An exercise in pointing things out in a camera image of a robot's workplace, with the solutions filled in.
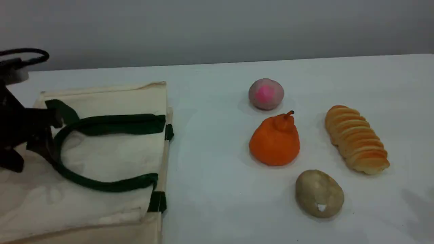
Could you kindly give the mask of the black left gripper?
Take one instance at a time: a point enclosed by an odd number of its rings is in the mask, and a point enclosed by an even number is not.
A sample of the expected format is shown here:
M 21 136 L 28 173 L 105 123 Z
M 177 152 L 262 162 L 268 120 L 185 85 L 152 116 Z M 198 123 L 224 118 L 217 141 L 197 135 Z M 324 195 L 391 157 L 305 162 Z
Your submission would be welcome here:
M 0 88 L 0 164 L 1 168 L 20 173 L 24 159 L 15 147 L 27 142 L 26 149 L 42 156 L 50 164 L 56 164 L 57 151 L 52 133 L 32 135 L 39 126 L 63 127 L 63 118 L 54 108 L 25 108 L 15 96 L 1 85 Z

